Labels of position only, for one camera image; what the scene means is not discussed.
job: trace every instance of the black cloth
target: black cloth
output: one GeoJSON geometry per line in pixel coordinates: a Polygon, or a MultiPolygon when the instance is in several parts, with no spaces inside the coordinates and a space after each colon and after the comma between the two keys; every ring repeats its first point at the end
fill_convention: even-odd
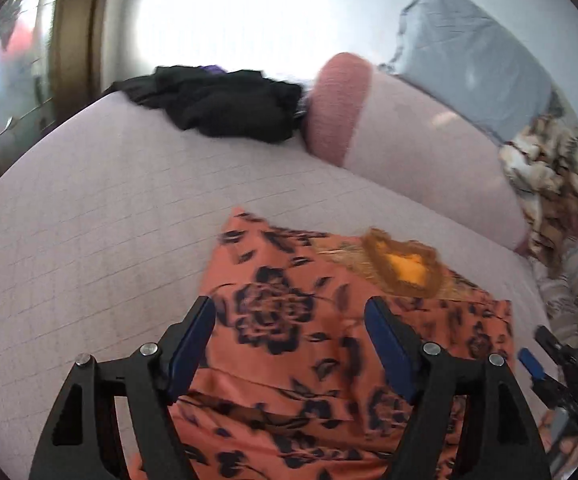
{"type": "Polygon", "coordinates": [[[282,142],[293,133],[303,89],[253,70],[217,75],[201,67],[159,66],[152,75],[115,82],[105,95],[116,91],[141,106],[162,108],[181,130],[282,142]]]}

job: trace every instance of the silver bolt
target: silver bolt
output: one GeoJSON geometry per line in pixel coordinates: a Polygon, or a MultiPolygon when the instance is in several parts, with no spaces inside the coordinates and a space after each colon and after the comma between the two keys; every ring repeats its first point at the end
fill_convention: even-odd
{"type": "Polygon", "coordinates": [[[158,351],[156,343],[145,343],[140,347],[140,353],[144,356],[154,355],[158,351]]]}
{"type": "Polygon", "coordinates": [[[442,351],[438,343],[425,343],[422,350],[428,355],[438,355],[442,351]]]}
{"type": "Polygon", "coordinates": [[[92,356],[90,354],[78,354],[76,356],[76,364],[78,366],[84,366],[85,364],[87,364],[91,360],[92,360],[92,356]]]}
{"type": "Polygon", "coordinates": [[[491,354],[489,356],[489,362],[494,366],[502,366],[504,364],[504,357],[500,354],[491,354]]]}

